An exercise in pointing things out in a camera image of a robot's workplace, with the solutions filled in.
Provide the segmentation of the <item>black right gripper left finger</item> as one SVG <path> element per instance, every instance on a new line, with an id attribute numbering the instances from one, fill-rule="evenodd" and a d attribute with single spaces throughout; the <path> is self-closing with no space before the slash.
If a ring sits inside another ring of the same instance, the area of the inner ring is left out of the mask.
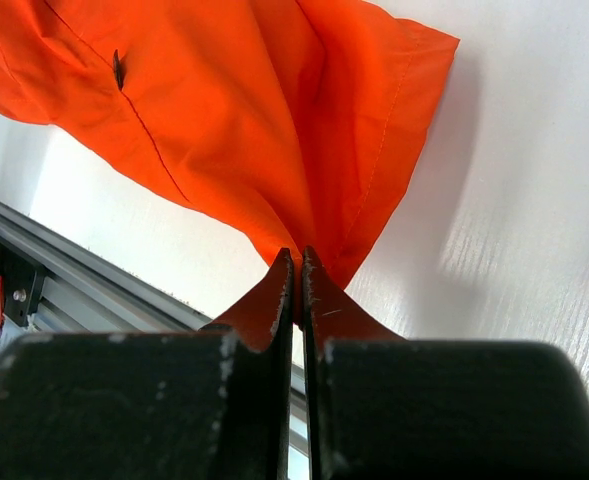
<path id="1" fill-rule="evenodd" d="M 283 479 L 287 249 L 188 333 L 28 334 L 0 355 L 0 479 Z"/>

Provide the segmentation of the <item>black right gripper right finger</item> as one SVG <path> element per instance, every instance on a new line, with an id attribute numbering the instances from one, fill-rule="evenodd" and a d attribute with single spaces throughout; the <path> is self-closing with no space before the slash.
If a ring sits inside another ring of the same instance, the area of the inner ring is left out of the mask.
<path id="1" fill-rule="evenodd" d="M 589 479 L 589 399 L 532 341 L 407 340 L 302 266 L 314 479 Z"/>

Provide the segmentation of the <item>orange shorts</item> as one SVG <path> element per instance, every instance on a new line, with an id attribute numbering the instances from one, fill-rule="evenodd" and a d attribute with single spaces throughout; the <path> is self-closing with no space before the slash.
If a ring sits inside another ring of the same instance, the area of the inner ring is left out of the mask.
<path id="1" fill-rule="evenodd" d="M 458 44 L 366 1 L 0 1 L 0 114 L 65 130 L 266 262 L 313 247 L 346 286 Z"/>

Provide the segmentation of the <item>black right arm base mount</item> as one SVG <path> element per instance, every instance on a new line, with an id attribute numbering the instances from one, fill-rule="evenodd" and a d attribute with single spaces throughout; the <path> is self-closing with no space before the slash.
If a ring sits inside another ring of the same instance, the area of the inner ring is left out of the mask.
<path id="1" fill-rule="evenodd" d="M 0 334 L 12 321 L 28 325 L 37 311 L 46 276 L 45 268 L 0 236 Z"/>

